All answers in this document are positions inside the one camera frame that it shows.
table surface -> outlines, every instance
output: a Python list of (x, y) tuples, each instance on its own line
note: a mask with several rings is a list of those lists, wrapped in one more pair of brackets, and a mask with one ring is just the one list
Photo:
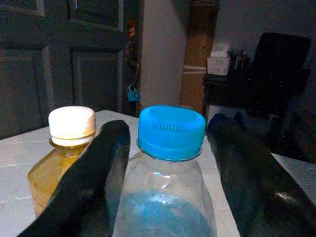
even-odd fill
[[(131, 158), (139, 151), (136, 145), (138, 118), (112, 111), (100, 111), (96, 113), (97, 128), (115, 119), (122, 119), (129, 125)], [(16, 236), (35, 219), (27, 174), (36, 162), (52, 150), (48, 139), (49, 129), (44, 127), (0, 140), (0, 230), (3, 237)], [(212, 197), (218, 236), (238, 237), (237, 227), (221, 186), (215, 158), (206, 138), (202, 149), (197, 160)], [(316, 203), (316, 165), (275, 154), (273, 156)]]

clear plastic bottle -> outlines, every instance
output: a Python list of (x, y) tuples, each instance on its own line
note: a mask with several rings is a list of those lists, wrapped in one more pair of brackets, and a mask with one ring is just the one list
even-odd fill
[(205, 119), (195, 111), (159, 105), (141, 112), (142, 151), (129, 164), (114, 236), (216, 236), (211, 197), (195, 159), (204, 134)]
[(95, 112), (87, 107), (66, 106), (48, 117), (54, 149), (34, 165), (28, 174), (35, 215), (47, 206), (60, 179), (94, 138)]

bottle neck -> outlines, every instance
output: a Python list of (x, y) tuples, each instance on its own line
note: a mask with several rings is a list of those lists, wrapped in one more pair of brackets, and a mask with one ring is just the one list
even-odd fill
[(56, 152), (62, 157), (78, 157), (83, 152), (83, 150), (87, 147), (89, 142), (84, 144), (80, 144), (77, 146), (60, 146), (55, 144), (52, 139), (49, 139), (49, 143), (53, 146)]
[(185, 173), (197, 165), (197, 159), (171, 162), (152, 157), (143, 151), (141, 151), (141, 153), (143, 164), (146, 165), (148, 169), (154, 169), (156, 172), (161, 172), (162, 174)]

water bottle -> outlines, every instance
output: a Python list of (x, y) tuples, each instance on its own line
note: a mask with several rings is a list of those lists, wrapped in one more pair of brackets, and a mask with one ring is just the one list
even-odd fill
[(216, 236), (196, 160), (204, 135), (205, 119), (193, 110), (156, 105), (141, 112), (141, 151), (129, 161), (114, 236)]

wooden door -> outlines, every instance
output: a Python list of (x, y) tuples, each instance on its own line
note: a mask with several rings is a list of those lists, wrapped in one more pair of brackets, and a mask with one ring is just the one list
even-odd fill
[(123, 8), (123, 0), (0, 3), (0, 139), (48, 125), (61, 106), (122, 111)]

